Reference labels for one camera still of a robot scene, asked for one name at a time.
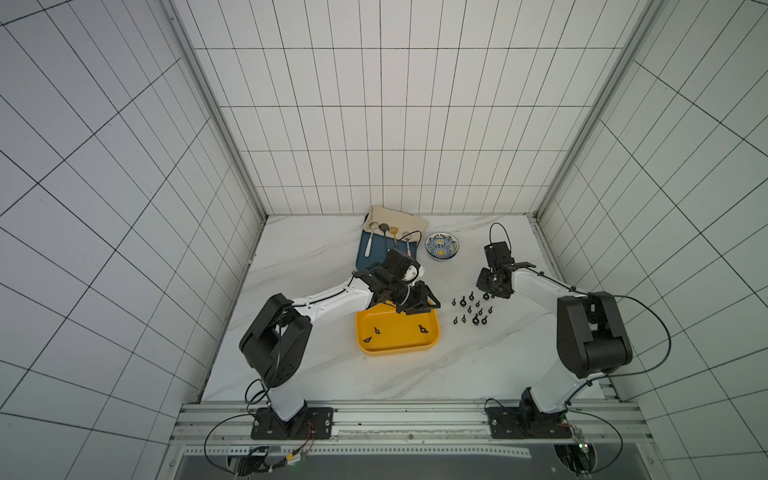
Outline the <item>yellow plastic storage box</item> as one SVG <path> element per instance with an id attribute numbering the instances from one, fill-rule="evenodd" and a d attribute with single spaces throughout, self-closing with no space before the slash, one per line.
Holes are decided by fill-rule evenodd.
<path id="1" fill-rule="evenodd" d="M 419 326 L 429 333 L 420 332 Z M 360 350 L 369 356 L 386 356 L 425 351 L 440 339 L 437 311 L 405 315 L 386 304 L 376 305 L 355 315 L 356 339 Z M 381 334 L 374 332 L 377 327 Z M 363 340 L 372 337 L 370 343 Z"/>

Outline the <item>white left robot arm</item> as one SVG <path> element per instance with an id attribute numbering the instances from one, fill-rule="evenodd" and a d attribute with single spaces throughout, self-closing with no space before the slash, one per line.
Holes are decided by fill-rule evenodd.
<path id="1" fill-rule="evenodd" d="M 310 297 L 291 300 L 278 293 L 266 301 L 243 334 L 239 350 L 261 377 L 274 419 L 288 428 L 307 416 L 304 395 L 289 380 L 301 365 L 314 326 L 379 304 L 405 315 L 428 314 L 441 307 L 424 281 L 388 273 L 355 273 L 340 286 Z"/>

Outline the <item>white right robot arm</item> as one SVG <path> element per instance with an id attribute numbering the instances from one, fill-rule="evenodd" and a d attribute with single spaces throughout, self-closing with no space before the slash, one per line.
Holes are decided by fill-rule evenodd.
<path id="1" fill-rule="evenodd" d="M 533 270 L 529 263 L 484 267 L 477 288 L 509 299 L 523 295 L 556 320 L 558 360 L 521 395 L 519 415 L 529 423 L 554 419 L 588 384 L 629 364 L 633 351 L 615 297 L 582 293 Z"/>

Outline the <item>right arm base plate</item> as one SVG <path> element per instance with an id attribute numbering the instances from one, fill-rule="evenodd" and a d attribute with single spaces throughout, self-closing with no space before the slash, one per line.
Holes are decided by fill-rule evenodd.
<path id="1" fill-rule="evenodd" d="M 516 407 L 505 406 L 495 398 L 485 400 L 483 409 L 491 437 L 502 440 L 570 439 L 572 430 L 563 423 L 564 410 L 554 413 L 540 411 L 531 390 L 532 388 L 528 387 L 523 391 Z"/>

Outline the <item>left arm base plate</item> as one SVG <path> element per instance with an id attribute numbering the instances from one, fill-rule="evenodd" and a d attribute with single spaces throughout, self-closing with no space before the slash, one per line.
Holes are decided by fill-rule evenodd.
<path id="1" fill-rule="evenodd" d="M 252 427 L 252 440 L 298 440 L 331 437 L 335 410 L 304 405 L 290 420 L 282 420 L 272 408 L 259 408 Z"/>

